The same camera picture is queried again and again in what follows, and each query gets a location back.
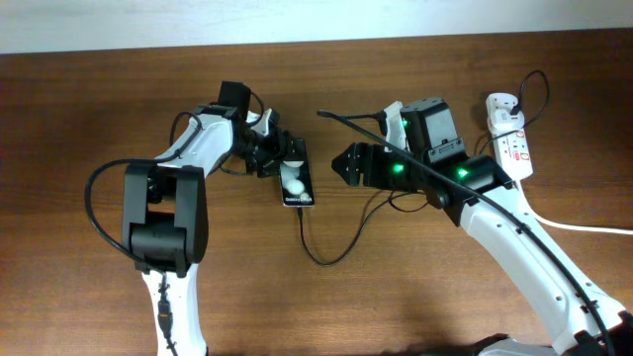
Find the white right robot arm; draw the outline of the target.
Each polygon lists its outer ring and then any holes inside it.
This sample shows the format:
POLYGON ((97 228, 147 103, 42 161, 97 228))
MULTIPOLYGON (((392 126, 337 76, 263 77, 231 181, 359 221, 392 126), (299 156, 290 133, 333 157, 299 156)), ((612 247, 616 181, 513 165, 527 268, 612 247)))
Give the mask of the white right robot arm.
POLYGON ((423 192, 494 258, 543 322, 556 353, 631 354, 631 312, 583 273, 526 211, 491 157, 470 157, 454 143, 398 154, 355 142, 331 167, 350 186, 423 192))

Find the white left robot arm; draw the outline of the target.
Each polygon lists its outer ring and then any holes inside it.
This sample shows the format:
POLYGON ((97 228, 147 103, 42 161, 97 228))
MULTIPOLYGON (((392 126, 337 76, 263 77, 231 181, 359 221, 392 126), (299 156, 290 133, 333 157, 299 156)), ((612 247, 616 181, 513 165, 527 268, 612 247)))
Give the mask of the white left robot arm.
POLYGON ((190 112, 189 125, 151 163, 125 172, 123 245, 137 257, 150 294, 160 355, 206 355, 197 274, 209 240, 206 180, 232 155, 260 178, 308 161, 303 139, 279 128, 273 109, 216 103, 190 112))

